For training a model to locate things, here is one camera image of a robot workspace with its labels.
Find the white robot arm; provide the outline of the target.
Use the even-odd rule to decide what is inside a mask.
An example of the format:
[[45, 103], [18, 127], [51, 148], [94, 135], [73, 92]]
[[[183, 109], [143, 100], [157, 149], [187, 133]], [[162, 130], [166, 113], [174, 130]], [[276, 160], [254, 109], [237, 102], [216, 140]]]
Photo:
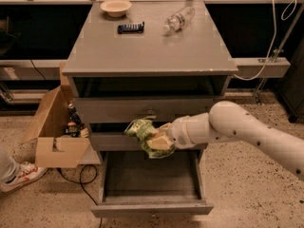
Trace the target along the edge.
[[304, 181], [304, 141], [272, 128], [238, 104], [222, 101], [208, 113], [183, 116], [166, 123], [148, 138], [157, 150], [194, 148], [203, 143], [244, 141]]

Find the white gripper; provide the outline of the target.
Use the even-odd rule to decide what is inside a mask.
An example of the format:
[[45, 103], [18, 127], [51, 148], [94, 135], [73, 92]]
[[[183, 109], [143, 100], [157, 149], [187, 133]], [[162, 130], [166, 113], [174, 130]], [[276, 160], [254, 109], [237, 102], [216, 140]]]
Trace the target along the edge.
[[[167, 132], [168, 138], [174, 143], [178, 149], [186, 149], [190, 147], [190, 140], [187, 135], [186, 124], [188, 116], [177, 118], [172, 123], [165, 123], [157, 128], [157, 135]], [[155, 150], [168, 150], [173, 144], [166, 136], [154, 137], [147, 140], [150, 148]]]

